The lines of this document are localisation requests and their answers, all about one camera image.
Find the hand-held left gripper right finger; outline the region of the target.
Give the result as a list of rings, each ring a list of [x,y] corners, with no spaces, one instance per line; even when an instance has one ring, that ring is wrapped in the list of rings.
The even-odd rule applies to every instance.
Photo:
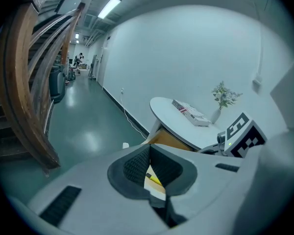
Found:
[[[171,181],[187,190],[167,196],[165,229],[153,235],[294,235],[294,131],[251,148],[244,159],[164,145],[151,150],[197,169],[193,183]]]

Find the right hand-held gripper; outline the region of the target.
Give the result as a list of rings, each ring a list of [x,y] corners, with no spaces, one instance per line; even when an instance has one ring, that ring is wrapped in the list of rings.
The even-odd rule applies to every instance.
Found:
[[[199,153],[245,158],[250,148],[263,145],[267,137],[247,112],[242,112],[223,132],[217,134],[217,143],[199,150]]]

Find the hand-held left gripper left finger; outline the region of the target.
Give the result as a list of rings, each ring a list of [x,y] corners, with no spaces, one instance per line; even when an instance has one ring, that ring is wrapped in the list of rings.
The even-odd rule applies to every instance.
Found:
[[[148,144],[78,163],[43,187],[28,207],[69,235],[159,235],[169,229],[145,189]]]

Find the white vase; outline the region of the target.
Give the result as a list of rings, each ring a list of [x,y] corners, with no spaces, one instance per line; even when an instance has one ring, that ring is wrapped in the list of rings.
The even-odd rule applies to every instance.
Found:
[[[221,109],[218,108],[213,112],[213,114],[210,118],[210,122],[212,124],[215,124],[217,122],[217,120],[219,119],[220,115],[221,115]]]

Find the artificial flower bouquet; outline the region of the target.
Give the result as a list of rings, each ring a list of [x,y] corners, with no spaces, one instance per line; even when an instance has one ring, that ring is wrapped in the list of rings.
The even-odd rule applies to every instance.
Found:
[[[227,108],[229,105],[234,105],[243,93],[233,92],[225,86],[224,81],[221,81],[213,88],[212,95],[214,100],[218,102],[219,109],[222,110],[224,107]]]

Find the printed white book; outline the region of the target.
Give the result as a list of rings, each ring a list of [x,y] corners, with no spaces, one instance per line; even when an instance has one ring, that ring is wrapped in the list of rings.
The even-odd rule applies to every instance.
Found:
[[[208,127],[210,120],[188,103],[172,100],[172,105],[194,126]]]

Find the white curved desk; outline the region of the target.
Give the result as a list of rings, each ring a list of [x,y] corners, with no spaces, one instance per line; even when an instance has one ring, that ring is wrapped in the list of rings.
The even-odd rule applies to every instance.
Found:
[[[152,138],[160,128],[165,128],[173,136],[192,147],[201,150],[217,143],[217,134],[226,130],[228,125],[210,124],[208,127],[194,126],[173,105],[172,100],[154,97],[149,103],[156,121],[149,132]]]

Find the black bin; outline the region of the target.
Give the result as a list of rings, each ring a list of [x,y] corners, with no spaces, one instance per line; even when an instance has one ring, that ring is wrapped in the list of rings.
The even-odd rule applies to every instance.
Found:
[[[53,65],[49,74],[49,91],[51,100],[59,103],[65,95],[65,74],[63,65]]]

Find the brown wooden staircase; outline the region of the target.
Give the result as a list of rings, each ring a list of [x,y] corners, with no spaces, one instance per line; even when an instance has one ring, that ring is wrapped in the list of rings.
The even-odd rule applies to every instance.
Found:
[[[53,103],[49,75],[57,57],[64,67],[70,39],[84,3],[34,30],[38,11],[20,6],[3,25],[0,36],[0,103],[21,146],[0,152],[0,158],[33,157],[45,174],[60,166],[47,138]]]

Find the white door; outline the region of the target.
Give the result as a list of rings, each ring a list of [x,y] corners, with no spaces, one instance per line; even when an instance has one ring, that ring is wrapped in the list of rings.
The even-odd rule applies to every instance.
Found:
[[[101,87],[103,87],[106,64],[107,64],[107,59],[108,59],[108,55],[109,55],[110,38],[111,38],[111,36],[108,36],[107,39],[104,42],[104,45],[102,47],[102,54],[101,54],[101,58],[100,58],[100,64],[99,64],[99,68],[98,68],[97,81],[98,81],[98,83],[100,84]]]

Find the long ceiling light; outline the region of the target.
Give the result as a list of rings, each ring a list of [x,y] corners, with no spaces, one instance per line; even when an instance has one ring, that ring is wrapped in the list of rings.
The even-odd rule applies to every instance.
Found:
[[[98,14],[98,18],[104,19],[122,0],[109,0]]]

